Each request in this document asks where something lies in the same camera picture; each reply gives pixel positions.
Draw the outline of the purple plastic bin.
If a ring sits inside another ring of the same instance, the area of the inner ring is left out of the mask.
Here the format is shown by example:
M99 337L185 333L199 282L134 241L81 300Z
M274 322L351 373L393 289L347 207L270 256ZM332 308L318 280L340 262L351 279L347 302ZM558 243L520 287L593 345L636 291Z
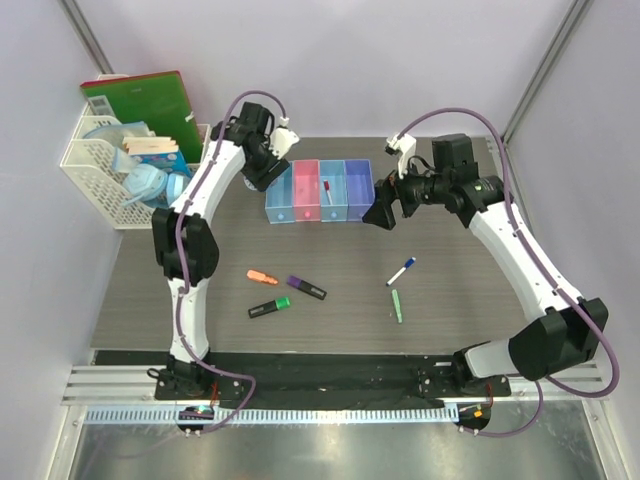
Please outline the purple plastic bin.
M348 196L347 220L361 222L375 200L370 161L346 160L345 175Z

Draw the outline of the light blue plastic bin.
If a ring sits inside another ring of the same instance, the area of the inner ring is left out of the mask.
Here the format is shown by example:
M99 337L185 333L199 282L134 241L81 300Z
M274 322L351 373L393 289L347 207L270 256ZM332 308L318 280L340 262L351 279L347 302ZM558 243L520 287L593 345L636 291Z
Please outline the light blue plastic bin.
M295 222L293 169L289 166L266 190L265 213L270 224Z

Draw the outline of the pink plastic bin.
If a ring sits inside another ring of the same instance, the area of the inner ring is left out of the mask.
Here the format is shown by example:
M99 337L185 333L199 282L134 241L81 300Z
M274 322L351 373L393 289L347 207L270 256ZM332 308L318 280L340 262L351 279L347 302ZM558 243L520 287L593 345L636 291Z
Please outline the pink plastic bin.
M319 161L297 160L293 164L293 206L297 222L321 220Z

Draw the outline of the teal plastic bin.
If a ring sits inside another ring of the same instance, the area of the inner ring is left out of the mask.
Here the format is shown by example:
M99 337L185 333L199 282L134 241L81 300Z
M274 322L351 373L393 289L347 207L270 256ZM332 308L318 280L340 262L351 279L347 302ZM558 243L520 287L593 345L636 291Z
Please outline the teal plastic bin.
M328 204L323 180L328 180L330 183L333 205ZM323 223L345 222L347 220L348 196L344 160L319 161L319 188L321 221Z

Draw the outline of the red cap whiteboard marker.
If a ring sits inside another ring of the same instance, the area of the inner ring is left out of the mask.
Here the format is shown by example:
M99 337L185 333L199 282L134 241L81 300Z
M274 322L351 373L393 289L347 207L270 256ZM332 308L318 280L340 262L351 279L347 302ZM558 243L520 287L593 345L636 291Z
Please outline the red cap whiteboard marker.
M330 183L328 180L323 180L323 186L326 192L327 200L329 205L333 205L333 199L330 190Z

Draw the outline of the blue cap whiteboard marker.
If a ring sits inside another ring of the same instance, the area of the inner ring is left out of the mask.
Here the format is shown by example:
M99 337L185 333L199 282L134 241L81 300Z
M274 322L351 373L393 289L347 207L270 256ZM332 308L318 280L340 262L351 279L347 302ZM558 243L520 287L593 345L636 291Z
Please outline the blue cap whiteboard marker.
M416 261L416 257L410 257L403 266L394 273L389 280L386 282L386 286L389 287L393 285Z

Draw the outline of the light green pen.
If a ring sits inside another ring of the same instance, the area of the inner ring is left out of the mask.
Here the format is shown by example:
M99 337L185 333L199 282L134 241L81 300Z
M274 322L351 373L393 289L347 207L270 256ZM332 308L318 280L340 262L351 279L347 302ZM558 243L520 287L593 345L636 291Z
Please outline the light green pen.
M394 312L398 324L403 323L403 312L399 292L396 289L391 291Z

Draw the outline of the orange highlighter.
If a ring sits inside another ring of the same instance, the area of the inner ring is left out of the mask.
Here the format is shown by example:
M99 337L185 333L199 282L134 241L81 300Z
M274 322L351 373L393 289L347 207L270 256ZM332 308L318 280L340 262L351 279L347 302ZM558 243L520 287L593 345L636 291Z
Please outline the orange highlighter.
M247 271L247 278L251 281L266 285L276 286L279 284L279 280L274 276L253 269Z

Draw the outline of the blue round jar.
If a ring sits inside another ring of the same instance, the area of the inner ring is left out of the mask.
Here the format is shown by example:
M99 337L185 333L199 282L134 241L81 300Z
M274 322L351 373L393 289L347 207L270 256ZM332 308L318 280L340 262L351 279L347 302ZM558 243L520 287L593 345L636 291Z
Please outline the blue round jar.
M244 183L249 190L259 192L258 188L248 178L244 177Z

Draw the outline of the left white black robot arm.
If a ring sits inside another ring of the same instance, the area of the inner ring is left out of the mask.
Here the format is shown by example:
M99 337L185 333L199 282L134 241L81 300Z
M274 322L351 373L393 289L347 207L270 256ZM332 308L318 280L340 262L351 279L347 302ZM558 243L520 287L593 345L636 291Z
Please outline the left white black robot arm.
M155 258L171 292L173 334L166 366L148 370L158 400L200 399L213 388L207 368L206 299L220 250L211 229L231 181L242 174L265 191L289 166L286 155L299 141L287 115L243 104L212 131L204 160L179 197L154 211L151 220Z

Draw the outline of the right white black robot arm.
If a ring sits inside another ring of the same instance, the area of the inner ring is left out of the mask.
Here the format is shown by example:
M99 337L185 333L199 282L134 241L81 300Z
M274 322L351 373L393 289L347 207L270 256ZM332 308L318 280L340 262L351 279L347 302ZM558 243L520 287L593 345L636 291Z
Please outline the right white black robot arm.
M397 167L375 183L374 202L364 222L393 229L395 201L406 218L421 205L444 206L490 252L528 322L509 339L456 352L451 371L455 389L472 395L490 377L519 375L534 381L592 360L600 344L597 335L608 320L604 302L586 299L564 279L506 196L503 181L480 174L467 135L433 140L434 164L425 172L413 164L416 144L410 135L388 139L385 150L396 156Z

